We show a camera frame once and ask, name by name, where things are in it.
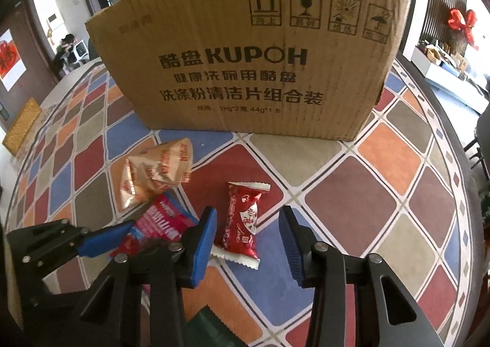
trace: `fragile glass symbol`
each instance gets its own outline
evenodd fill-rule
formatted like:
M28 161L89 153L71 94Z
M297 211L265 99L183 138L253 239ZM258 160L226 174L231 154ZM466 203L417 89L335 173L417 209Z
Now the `fragile glass symbol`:
M304 7L305 11L300 15L305 15L311 17L311 14L308 13L308 9L312 6L313 0L301 0L301 5Z

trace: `red candy wrapper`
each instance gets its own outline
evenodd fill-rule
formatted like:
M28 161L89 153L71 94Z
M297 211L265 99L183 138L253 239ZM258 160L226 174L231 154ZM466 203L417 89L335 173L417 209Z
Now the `red candy wrapper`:
M182 233L198 223L191 214L186 212L179 202L167 193L158 196L124 237L119 247L111 253L134 256L158 240L180 241Z
M226 260L259 268L255 251L257 203L270 185L259 182L229 182L230 206L220 246L213 245L211 254Z

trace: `metal screw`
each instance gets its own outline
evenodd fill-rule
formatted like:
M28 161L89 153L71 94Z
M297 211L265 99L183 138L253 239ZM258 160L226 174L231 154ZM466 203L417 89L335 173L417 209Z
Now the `metal screw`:
M328 245L325 242L315 243L315 249L319 252L326 252L328 250Z
M114 260L116 261L116 263L125 263L127 261L127 254L118 253L116 254L116 257L114 257Z
M374 264L379 264L383 261L383 257L379 256L378 253L369 254L369 261Z
M180 242L172 242L168 245L168 250L171 252L178 252L182 249L182 244Z

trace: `patterned rug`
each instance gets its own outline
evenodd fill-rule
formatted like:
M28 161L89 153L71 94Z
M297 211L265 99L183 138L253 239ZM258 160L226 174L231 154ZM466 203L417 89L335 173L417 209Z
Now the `patterned rug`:
M459 164L434 109L395 61L381 101L352 143L231 132L148 130L103 65L67 94L33 141L7 229L69 218L92 230L138 217L121 208L124 156L181 137L194 145L191 180L175 189L194 215L226 213L227 181L271 184L259 208L254 271L212 259L186 317L208 304L253 346L302 347L313 290L289 272L277 225L289 204L302 224L353 256L380 253L417 299L446 346L465 315L472 242ZM87 288L105 255L75 258L46 278L55 293ZM349 288L347 345L354 344Z

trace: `wrapped candy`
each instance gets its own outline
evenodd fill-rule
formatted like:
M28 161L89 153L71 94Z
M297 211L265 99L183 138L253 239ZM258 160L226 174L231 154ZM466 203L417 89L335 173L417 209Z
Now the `wrapped candy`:
M120 187L123 208L148 202L163 191L189 181L192 158L192 143L188 138L128 156Z
M262 194L270 191L270 185L259 182L228 184L230 205L226 227L221 242L213 245L211 254L256 270L260 263L255 251L257 203Z
M111 253L134 256L159 241L177 242L183 232L195 226L198 220L186 212L168 193L158 196L124 237L119 247Z

